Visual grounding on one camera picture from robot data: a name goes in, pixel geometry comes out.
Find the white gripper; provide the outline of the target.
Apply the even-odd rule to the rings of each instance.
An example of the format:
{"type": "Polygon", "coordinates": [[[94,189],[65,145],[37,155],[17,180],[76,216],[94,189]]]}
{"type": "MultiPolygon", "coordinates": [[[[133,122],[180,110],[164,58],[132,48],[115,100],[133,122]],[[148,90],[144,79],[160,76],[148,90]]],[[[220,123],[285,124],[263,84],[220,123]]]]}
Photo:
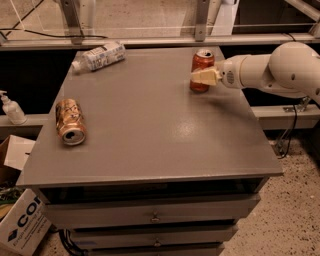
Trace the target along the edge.
{"type": "Polygon", "coordinates": [[[216,67],[197,69],[191,73],[191,80],[208,86],[216,86],[221,80],[222,84],[232,89],[243,89],[241,82],[241,66],[247,55],[236,55],[218,61],[216,67]]]}

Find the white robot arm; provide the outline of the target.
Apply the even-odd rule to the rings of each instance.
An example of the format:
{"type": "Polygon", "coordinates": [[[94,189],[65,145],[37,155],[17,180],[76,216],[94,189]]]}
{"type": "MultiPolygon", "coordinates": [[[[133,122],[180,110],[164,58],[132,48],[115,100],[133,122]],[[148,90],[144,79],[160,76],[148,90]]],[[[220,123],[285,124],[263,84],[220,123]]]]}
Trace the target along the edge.
{"type": "Polygon", "coordinates": [[[236,55],[196,69],[191,81],[208,86],[221,82],[228,88],[254,88],[287,98],[309,97],[320,104],[320,55],[304,43],[287,42],[271,54],[236,55]]]}

